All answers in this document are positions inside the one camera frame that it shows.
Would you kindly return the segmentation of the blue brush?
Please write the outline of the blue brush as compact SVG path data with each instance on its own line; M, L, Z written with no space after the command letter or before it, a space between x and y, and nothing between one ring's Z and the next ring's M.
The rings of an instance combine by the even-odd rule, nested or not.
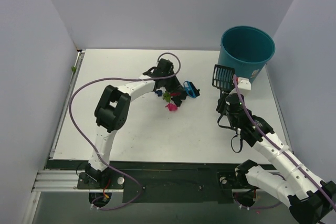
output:
M200 89L197 89L193 82L184 81L183 87L189 97L195 99L200 96Z

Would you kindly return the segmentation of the black slotted scoop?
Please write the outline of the black slotted scoop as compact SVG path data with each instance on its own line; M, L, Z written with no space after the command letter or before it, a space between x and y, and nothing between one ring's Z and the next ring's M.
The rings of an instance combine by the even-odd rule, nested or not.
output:
M214 65L212 86L221 93L229 94L233 90L235 69L222 65Z

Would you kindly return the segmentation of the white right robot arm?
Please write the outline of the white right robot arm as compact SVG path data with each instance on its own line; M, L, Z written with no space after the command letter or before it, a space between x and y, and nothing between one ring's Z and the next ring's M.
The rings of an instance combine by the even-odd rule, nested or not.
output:
M243 107L244 96L222 94L217 105L241 142L264 156L281 174L271 174L252 160L235 168L235 182L241 187L260 188L289 208L298 223L320 223L335 207L335 183L325 182L308 169L261 117Z

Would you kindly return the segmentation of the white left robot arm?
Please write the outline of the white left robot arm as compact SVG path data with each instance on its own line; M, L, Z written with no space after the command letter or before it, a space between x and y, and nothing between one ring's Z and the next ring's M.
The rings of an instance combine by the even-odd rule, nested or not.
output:
M94 112L98 127L95 142L98 152L92 153L85 168L90 183L96 188L102 188L108 182L106 169L114 137L127 120L131 102L160 88L164 88L170 96L169 104L177 107L187 97L186 91L174 75L173 63L163 58L156 66L127 84L105 87Z

